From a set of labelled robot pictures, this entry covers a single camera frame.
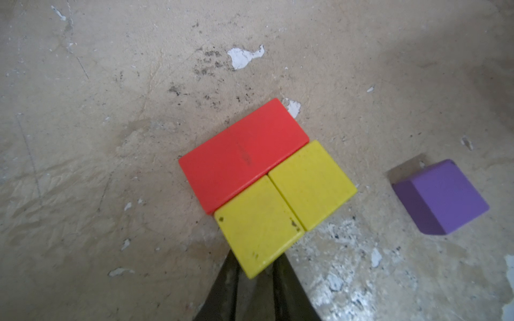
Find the scratched surface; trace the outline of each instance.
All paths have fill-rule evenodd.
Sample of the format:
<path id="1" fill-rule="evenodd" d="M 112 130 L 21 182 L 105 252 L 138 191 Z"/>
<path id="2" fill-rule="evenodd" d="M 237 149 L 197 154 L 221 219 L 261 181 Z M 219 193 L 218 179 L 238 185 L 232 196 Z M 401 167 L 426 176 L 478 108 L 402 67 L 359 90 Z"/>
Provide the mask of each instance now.
<path id="1" fill-rule="evenodd" d="M 177 159 L 287 97 L 359 184 L 287 252 L 320 315 L 500 319 L 514 254 L 513 10 L 507 0 L 3 1 L 0 312 L 191 320 L 228 245 Z M 261 44 L 261 58 L 232 70 L 228 50 Z M 388 180 L 419 155 L 453 159 L 491 210 L 450 236 L 420 234 Z M 108 276 L 117 268 L 127 270 Z M 270 282 L 243 279 L 239 319 L 272 319 Z"/>

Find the block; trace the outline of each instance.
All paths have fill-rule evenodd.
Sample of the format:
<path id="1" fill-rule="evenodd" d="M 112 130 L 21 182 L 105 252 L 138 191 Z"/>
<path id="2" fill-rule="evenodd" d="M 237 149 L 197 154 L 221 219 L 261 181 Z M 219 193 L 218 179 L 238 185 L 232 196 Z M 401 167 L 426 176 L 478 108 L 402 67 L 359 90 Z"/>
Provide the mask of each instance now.
<path id="1" fill-rule="evenodd" d="M 318 141 L 294 153 L 268 176 L 306 231 L 357 193 L 357 188 Z"/>
<path id="2" fill-rule="evenodd" d="M 220 207 L 214 218 L 250 279 L 305 233 L 268 176 Z"/>
<path id="3" fill-rule="evenodd" d="M 308 142 L 275 98 L 178 162 L 203 209 L 212 214 Z"/>
<path id="4" fill-rule="evenodd" d="M 450 159 L 393 184 L 393 190 L 424 234 L 449 234 L 489 210 Z"/>

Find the purple block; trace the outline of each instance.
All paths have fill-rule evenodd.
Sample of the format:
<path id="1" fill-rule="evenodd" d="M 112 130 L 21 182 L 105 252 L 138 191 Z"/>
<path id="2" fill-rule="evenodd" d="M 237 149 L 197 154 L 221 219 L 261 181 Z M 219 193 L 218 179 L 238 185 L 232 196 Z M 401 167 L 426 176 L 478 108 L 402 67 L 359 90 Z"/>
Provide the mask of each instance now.
<path id="1" fill-rule="evenodd" d="M 393 184 L 393 189 L 425 234 L 449 234 L 489 210 L 489 205 L 450 159 Z"/>

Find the yellow square block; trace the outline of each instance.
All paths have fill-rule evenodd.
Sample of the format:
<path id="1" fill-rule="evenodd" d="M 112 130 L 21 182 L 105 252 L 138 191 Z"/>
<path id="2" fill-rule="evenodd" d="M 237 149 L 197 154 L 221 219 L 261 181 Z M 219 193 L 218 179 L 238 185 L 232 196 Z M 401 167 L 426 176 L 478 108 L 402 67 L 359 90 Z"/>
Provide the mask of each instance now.
<path id="1" fill-rule="evenodd" d="M 357 188 L 318 141 L 272 169 L 271 178 L 306 231 L 357 193 Z"/>
<path id="2" fill-rule="evenodd" d="M 220 207 L 214 217 L 250 279 L 305 233 L 266 175 Z"/>

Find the red block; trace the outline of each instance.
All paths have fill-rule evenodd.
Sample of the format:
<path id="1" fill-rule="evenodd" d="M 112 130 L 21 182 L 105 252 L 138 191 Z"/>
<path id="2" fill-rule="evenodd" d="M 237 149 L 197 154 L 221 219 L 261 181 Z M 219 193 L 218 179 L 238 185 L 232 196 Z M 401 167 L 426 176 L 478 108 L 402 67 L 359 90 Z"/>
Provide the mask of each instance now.
<path id="1" fill-rule="evenodd" d="M 275 98 L 178 163 L 205 212 L 212 214 L 308 142 Z"/>

